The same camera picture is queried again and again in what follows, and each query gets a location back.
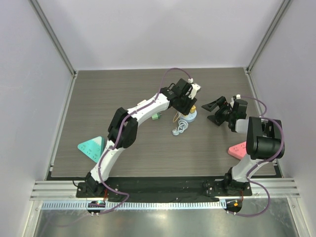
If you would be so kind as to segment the yellow connector block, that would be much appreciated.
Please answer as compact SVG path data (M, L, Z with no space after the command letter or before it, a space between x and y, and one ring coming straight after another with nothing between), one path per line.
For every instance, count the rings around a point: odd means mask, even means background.
M194 114L196 112L196 106L192 106L190 109L190 114Z

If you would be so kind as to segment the light blue cable holder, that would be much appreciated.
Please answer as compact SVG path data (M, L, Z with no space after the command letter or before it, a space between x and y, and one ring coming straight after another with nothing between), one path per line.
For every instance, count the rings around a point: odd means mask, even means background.
M194 114L183 115L179 112L175 115L173 122L178 122L178 126L172 130L174 136L182 134L197 117L197 111Z

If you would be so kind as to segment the green cube plug adapter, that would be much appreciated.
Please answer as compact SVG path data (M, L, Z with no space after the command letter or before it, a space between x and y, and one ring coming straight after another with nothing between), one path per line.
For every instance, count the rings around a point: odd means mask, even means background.
M152 120L160 119L160 117L161 117L161 113L156 113L156 114L152 115Z

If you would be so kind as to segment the pink triangular power socket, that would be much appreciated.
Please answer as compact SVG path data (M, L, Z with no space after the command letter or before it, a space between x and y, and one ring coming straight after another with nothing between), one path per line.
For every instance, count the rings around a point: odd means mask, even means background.
M246 141L229 147L228 154L241 160L246 155Z

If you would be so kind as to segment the teal triangular power socket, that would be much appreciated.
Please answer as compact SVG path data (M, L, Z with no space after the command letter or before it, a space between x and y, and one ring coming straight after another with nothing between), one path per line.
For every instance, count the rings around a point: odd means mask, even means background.
M78 144L77 148L92 161L97 163L101 158L104 146L105 139L102 136L98 136Z

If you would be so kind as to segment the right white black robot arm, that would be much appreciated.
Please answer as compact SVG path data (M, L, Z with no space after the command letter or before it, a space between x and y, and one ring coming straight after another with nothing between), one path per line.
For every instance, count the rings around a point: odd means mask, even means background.
M217 126L227 122L232 132L246 134L246 154L231 167L220 181L204 183L209 197L251 195L250 178L262 166L284 155L284 134L280 120L263 116L248 117L246 97L234 96L228 102L224 96L205 104L203 109L214 112L208 119Z

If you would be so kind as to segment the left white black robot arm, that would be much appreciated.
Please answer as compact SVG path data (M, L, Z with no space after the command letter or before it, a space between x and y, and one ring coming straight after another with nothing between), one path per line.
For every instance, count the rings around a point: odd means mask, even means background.
M195 105L201 86L193 79L179 79L176 84L162 87L152 98L130 108L118 108L108 128L105 149L95 167L86 175L80 189L93 197L105 191L103 184L120 154L136 140L138 127L154 114L174 108L187 116Z

